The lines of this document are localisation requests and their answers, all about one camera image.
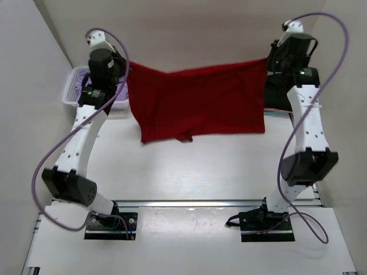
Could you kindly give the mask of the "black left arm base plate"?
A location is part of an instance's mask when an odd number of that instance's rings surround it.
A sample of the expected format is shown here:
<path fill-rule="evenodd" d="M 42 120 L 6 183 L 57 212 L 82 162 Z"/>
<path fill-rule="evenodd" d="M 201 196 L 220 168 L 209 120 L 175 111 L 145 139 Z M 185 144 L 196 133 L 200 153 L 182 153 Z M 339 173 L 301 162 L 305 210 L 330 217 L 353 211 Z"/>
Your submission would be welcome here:
<path fill-rule="evenodd" d="M 102 218 L 91 215 L 87 220 L 84 239 L 87 240 L 114 240 L 114 241 L 134 241 L 138 225 L 137 212 L 122 212 L 118 214 L 120 218 Z"/>

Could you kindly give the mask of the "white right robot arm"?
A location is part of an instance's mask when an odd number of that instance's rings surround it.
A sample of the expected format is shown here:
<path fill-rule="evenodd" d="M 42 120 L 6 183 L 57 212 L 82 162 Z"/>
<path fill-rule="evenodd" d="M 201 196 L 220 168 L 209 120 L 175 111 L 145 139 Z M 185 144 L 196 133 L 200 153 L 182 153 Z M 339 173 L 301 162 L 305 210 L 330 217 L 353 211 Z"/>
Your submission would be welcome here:
<path fill-rule="evenodd" d="M 294 122 L 295 151 L 290 156 L 281 155 L 280 182 L 265 198 L 265 210 L 257 215 L 257 224 L 263 229 L 276 225 L 278 218 L 287 214 L 290 203 L 324 179 L 338 162 L 338 153 L 330 150 L 323 131 L 317 99 L 318 71 L 309 66 L 317 45 L 314 37 L 304 33 L 285 34 L 271 45 L 267 68 L 284 77 Z"/>

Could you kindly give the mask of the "white plastic laundry basket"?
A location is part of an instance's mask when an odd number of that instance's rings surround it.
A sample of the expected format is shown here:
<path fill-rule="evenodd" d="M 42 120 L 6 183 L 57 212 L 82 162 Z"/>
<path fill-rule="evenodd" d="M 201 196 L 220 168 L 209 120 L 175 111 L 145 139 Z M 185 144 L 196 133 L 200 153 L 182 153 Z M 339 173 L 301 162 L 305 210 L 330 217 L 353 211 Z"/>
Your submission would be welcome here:
<path fill-rule="evenodd" d="M 63 103 L 77 107 L 78 100 L 81 95 L 81 83 L 84 76 L 89 72 L 88 66 L 77 66 L 72 69 L 68 76 L 67 82 L 63 91 Z M 123 86 L 115 102 L 112 105 L 112 110 L 121 111 L 129 108 L 128 86 L 127 83 Z"/>

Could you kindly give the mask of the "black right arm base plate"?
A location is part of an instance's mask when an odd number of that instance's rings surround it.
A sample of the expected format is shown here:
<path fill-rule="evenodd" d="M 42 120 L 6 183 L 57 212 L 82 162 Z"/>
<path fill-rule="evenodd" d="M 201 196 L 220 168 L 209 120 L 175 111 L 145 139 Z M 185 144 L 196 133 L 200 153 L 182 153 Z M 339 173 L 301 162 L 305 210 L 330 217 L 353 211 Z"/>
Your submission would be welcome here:
<path fill-rule="evenodd" d="M 228 218 L 226 227 L 239 227 L 242 242 L 294 242 L 288 212 L 269 212 L 264 206 Z"/>

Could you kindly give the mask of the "red t shirt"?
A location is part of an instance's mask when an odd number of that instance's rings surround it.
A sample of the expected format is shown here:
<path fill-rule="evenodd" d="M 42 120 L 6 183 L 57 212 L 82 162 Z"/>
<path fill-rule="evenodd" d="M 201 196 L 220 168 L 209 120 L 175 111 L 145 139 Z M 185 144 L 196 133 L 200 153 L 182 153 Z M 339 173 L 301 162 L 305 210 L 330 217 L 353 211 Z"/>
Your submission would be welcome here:
<path fill-rule="evenodd" d="M 163 72 L 132 62 L 131 112 L 143 144 L 210 134 L 263 134 L 266 60 Z"/>

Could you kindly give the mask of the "folded teal t shirt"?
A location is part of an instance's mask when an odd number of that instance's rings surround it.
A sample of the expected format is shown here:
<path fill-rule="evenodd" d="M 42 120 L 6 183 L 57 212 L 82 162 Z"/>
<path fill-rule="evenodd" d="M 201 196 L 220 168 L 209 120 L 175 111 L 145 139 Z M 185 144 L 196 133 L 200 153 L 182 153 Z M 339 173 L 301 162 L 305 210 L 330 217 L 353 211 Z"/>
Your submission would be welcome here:
<path fill-rule="evenodd" d="M 289 115 L 289 112 L 283 111 L 264 111 L 264 116 L 286 116 Z"/>

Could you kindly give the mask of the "aluminium mounting rail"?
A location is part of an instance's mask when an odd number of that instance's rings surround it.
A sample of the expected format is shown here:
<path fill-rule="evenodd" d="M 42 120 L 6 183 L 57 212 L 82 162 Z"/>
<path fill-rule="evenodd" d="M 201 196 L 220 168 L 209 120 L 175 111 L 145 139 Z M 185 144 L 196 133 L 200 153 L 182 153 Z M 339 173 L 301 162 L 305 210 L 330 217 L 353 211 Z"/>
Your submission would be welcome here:
<path fill-rule="evenodd" d="M 312 187 L 313 199 L 298 199 L 293 204 L 295 206 L 322 207 L 323 202 L 318 188 Z M 260 206 L 262 199 L 255 200 L 117 200 L 119 207 L 257 207 Z"/>

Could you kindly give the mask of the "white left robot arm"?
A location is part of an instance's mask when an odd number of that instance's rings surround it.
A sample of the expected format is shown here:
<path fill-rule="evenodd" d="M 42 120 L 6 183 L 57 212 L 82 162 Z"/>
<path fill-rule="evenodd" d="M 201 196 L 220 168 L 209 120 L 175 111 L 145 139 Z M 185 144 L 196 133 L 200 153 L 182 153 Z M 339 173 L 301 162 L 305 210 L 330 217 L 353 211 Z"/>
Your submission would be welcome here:
<path fill-rule="evenodd" d="M 53 168 L 43 170 L 42 180 L 54 198 L 99 213 L 101 223 L 113 228 L 118 225 L 120 214 L 114 210 L 114 202 L 98 193 L 96 183 L 87 179 L 87 165 L 120 78 L 126 72 L 126 60 L 117 50 L 96 49 L 89 55 L 88 66 L 73 125 L 80 130 L 68 139 Z"/>

